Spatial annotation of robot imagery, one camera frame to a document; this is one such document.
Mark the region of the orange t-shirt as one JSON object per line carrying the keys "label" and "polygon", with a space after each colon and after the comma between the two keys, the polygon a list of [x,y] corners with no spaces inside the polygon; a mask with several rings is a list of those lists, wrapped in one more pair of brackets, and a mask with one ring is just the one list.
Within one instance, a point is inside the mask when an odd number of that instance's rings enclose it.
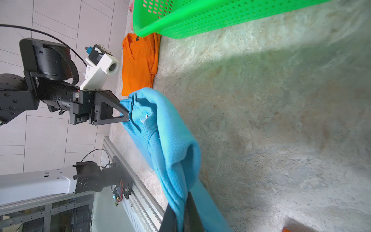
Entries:
{"label": "orange t-shirt", "polygon": [[158,71],[161,35],[139,37],[129,33],[122,42],[122,96],[152,88]]}

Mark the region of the green plastic basket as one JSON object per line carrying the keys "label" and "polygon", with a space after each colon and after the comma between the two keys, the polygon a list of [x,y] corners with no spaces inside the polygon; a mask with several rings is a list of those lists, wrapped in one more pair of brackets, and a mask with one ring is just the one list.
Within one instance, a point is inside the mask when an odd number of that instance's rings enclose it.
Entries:
{"label": "green plastic basket", "polygon": [[183,39],[322,3],[323,0],[135,1],[132,24],[140,37],[157,33]]}

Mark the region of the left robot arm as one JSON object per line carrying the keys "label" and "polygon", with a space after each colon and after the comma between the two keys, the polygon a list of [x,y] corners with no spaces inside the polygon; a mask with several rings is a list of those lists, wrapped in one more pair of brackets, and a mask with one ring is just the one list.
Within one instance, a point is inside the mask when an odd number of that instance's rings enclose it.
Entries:
{"label": "left robot arm", "polygon": [[[5,125],[25,111],[37,110],[41,102],[50,112],[70,114],[70,123],[91,125],[122,123],[129,120],[128,110],[103,86],[119,68],[119,61],[100,45],[87,48],[86,79],[71,59],[71,49],[63,44],[26,38],[19,43],[24,76],[1,75],[1,124]],[[117,202],[128,199],[132,177],[116,158],[101,167],[82,160],[73,166],[44,172],[1,177],[1,204],[54,195],[100,192],[114,187]]]}

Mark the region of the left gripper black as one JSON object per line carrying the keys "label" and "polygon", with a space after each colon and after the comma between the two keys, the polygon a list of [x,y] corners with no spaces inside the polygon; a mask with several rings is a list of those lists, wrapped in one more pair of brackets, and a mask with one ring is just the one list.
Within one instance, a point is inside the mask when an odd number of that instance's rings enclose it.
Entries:
{"label": "left gripper black", "polygon": [[37,96],[50,112],[59,115],[69,112],[73,125],[87,122],[89,118],[95,126],[129,121],[129,110],[109,90],[98,90],[94,94],[77,86],[44,80],[37,87]]}

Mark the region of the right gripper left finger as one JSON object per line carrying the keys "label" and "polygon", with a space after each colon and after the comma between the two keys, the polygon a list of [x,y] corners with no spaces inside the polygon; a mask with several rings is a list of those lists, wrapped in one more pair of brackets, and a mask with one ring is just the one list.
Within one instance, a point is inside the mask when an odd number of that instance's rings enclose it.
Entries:
{"label": "right gripper left finger", "polygon": [[159,229],[159,232],[177,232],[177,218],[176,214],[168,204],[163,220]]}

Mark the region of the blue t-shirt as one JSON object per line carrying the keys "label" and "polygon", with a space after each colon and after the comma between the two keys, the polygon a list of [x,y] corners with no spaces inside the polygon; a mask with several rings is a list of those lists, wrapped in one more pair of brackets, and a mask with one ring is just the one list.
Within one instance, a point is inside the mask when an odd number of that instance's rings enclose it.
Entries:
{"label": "blue t-shirt", "polygon": [[122,125],[155,171],[176,216],[177,230],[184,230],[185,206],[191,194],[203,231],[230,232],[227,220],[199,180],[200,146],[173,104],[151,88],[138,90],[120,103],[129,118]]}

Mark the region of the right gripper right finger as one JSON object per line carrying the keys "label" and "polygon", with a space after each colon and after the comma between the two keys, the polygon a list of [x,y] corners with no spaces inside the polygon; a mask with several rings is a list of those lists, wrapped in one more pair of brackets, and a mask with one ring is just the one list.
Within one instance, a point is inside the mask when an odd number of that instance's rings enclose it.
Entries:
{"label": "right gripper right finger", "polygon": [[191,192],[188,193],[185,205],[183,231],[184,232],[205,231]]}

